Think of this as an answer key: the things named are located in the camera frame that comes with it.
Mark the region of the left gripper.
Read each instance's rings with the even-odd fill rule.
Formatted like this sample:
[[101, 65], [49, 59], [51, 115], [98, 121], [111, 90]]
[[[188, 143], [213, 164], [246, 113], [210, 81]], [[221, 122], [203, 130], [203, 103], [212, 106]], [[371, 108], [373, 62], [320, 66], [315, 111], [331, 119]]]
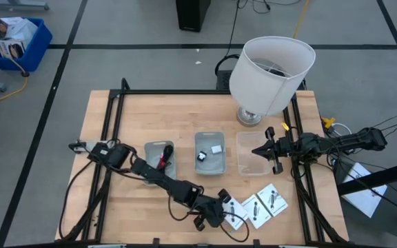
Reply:
[[207, 221], [211, 227], [220, 226], [226, 218], [224, 212], [230, 211], [230, 204], [228, 202], [231, 199], [232, 197], [226, 189], [222, 189], [218, 193], [218, 198], [212, 198], [200, 193], [193, 203], [193, 210], [195, 210], [193, 214], [196, 215], [194, 219], [196, 229], [204, 230], [205, 221]]

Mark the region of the white printed carton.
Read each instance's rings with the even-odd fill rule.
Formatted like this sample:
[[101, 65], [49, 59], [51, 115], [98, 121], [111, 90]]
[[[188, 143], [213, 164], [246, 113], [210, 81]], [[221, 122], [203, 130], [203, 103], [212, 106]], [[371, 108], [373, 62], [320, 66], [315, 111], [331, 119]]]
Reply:
[[18, 40], [0, 40], [0, 54], [8, 59], [20, 59], [25, 54], [25, 49], [22, 42]]
[[22, 21], [23, 21], [23, 17], [0, 18], [0, 39], [4, 39], [7, 33]]

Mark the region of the black diagonal beam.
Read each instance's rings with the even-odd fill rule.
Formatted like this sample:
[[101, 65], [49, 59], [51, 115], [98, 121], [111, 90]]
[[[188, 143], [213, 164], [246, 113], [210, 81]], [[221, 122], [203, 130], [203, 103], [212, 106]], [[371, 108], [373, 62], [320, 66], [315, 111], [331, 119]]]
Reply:
[[360, 178], [353, 178], [337, 186], [340, 196], [397, 182], [397, 166]]

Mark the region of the white printed paper sheet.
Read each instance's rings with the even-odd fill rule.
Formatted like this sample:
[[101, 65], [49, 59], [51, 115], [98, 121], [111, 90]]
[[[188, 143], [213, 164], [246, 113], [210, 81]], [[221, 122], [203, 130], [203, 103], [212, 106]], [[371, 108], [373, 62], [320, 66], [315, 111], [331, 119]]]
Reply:
[[[354, 163], [352, 168], [347, 172], [343, 182], [346, 183], [354, 179], [360, 179], [361, 177], [368, 176], [370, 174], [370, 171], [365, 169], [360, 163]], [[371, 189], [364, 189], [359, 192], [345, 194], [343, 195], [343, 198], [368, 218], [371, 218], [382, 200], [380, 195], [383, 196], [386, 191], [387, 186], [381, 185]]]

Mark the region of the black computer tower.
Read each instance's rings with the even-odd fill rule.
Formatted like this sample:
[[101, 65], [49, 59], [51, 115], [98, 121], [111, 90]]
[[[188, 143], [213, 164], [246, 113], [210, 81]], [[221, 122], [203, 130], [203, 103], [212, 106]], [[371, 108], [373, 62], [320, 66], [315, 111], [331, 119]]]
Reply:
[[200, 32], [211, 0], [175, 0], [180, 30]]

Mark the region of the white packets with screws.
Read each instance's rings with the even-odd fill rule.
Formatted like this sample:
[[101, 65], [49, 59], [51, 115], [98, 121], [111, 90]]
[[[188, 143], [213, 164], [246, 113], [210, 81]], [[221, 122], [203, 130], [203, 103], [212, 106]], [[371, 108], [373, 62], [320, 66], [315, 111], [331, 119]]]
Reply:
[[241, 205], [247, 212], [248, 218], [255, 229], [259, 229], [272, 218], [272, 215], [255, 194], [244, 200]]

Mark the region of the black power strip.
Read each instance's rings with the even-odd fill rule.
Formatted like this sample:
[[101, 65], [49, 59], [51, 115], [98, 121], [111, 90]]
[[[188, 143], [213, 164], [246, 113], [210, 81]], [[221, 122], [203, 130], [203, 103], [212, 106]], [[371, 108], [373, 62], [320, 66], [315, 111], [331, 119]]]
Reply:
[[219, 70], [217, 72], [216, 89], [221, 91], [228, 91], [230, 89], [231, 70]]

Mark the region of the white-shade silver table lamp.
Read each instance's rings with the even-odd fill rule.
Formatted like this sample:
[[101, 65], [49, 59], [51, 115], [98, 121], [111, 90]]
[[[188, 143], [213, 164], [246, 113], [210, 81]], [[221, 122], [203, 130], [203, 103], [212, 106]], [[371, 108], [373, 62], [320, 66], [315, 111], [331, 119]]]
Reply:
[[255, 126], [263, 117], [281, 113], [315, 60], [312, 46], [297, 39], [269, 36], [248, 41], [229, 82], [238, 121]]

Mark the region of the black aluminium table frame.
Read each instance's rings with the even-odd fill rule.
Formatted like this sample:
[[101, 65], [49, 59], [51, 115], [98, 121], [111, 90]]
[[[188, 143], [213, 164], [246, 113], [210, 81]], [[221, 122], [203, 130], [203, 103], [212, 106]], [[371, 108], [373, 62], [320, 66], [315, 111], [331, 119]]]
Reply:
[[[176, 175], [205, 188], [215, 196], [226, 189], [237, 200], [245, 200], [267, 184], [284, 196], [288, 208], [261, 228], [252, 225], [230, 233], [227, 227], [196, 230], [193, 217], [176, 203], [168, 203], [165, 190], [139, 180], [109, 174], [77, 154], [72, 166], [76, 178], [70, 188], [62, 222], [68, 234], [95, 197], [103, 179], [108, 179], [108, 196], [77, 236], [79, 242], [148, 245], [158, 239], [162, 245], [303, 245], [307, 241], [328, 240], [309, 207], [298, 197], [290, 174], [289, 158], [282, 161], [279, 175], [241, 176], [238, 173], [236, 134], [245, 130], [236, 120], [237, 104], [226, 91], [218, 90], [94, 90], [90, 94], [80, 133], [83, 141], [117, 138], [135, 147], [138, 153], [149, 141], [174, 143]], [[194, 135], [222, 132], [227, 146], [227, 169], [221, 176], [201, 176], [195, 172]]]

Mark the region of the grey plastic bin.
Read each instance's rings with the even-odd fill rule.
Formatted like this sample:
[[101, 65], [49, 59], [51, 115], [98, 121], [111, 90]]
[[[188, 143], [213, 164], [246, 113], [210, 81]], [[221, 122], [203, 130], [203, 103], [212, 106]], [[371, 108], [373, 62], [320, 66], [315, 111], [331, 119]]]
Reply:
[[[174, 147], [174, 143], [172, 141], [155, 141], [146, 143], [144, 145], [145, 159], [151, 167], [156, 168], [161, 153], [163, 152], [163, 148], [166, 145], [172, 145]], [[176, 179], [175, 153], [173, 153], [173, 155], [169, 159], [169, 162], [171, 162], [171, 164], [168, 165], [165, 170], [162, 170], [162, 172], [164, 172], [166, 176], [169, 176], [172, 179]]]
[[[211, 147], [221, 145], [223, 152], [213, 154]], [[219, 175], [226, 171], [226, 151], [225, 135], [222, 132], [197, 132], [194, 135], [195, 160], [194, 168], [198, 174], [202, 175]], [[207, 154], [207, 158], [201, 162], [197, 160], [200, 151]]]

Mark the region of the black and red gadget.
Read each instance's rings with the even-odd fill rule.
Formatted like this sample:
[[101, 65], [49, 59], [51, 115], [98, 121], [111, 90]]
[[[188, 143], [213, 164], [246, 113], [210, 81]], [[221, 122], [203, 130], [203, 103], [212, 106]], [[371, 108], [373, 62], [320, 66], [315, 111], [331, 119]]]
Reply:
[[171, 162], [169, 162], [169, 159], [171, 158], [173, 153], [174, 153], [174, 147], [172, 145], [166, 145], [163, 148], [163, 152], [161, 153], [156, 169], [159, 171], [165, 170], [165, 168], [171, 164]]

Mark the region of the clear plastic bin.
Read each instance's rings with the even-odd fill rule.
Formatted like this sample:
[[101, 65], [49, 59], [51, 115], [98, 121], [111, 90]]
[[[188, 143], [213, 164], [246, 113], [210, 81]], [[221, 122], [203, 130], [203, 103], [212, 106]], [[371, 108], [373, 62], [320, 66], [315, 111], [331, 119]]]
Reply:
[[253, 149], [265, 144], [262, 132], [239, 132], [236, 134], [238, 173], [241, 176], [263, 176], [272, 171], [270, 162], [252, 153]]

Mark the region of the blue plastic floor bin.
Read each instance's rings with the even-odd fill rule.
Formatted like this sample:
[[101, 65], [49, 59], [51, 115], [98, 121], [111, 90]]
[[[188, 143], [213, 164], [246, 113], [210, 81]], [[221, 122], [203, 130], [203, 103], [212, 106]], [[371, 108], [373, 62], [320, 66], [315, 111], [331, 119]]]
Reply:
[[[34, 33], [24, 55], [20, 59], [15, 59], [15, 61], [26, 72], [34, 72], [38, 68], [48, 46], [50, 45], [52, 33], [46, 27], [43, 19], [28, 18], [28, 20], [37, 26], [37, 31]], [[0, 70], [20, 71], [21, 69], [10, 59], [0, 55]]]

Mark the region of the white green-edged product box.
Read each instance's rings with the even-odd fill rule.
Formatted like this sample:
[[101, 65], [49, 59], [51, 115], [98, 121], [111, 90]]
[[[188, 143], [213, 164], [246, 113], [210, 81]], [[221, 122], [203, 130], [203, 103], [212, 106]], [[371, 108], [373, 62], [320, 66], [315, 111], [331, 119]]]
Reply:
[[257, 193], [268, 212], [275, 217], [288, 207], [287, 202], [273, 184], [269, 184]]
[[244, 224], [243, 221], [247, 220], [248, 214], [243, 206], [234, 198], [232, 198], [228, 203], [230, 204], [230, 211], [225, 212], [225, 220], [231, 225], [234, 230], [237, 230], [240, 226]]

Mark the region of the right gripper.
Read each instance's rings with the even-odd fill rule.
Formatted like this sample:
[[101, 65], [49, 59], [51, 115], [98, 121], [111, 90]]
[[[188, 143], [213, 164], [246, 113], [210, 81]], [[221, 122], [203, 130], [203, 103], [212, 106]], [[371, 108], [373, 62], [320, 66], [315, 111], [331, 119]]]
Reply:
[[254, 148], [252, 153], [269, 161], [274, 161], [272, 171], [274, 174], [280, 174], [283, 172], [283, 166], [278, 158], [290, 156], [294, 152], [294, 144], [288, 137], [282, 137], [276, 141], [274, 135], [274, 128], [268, 127], [265, 131], [267, 141], [260, 147]]

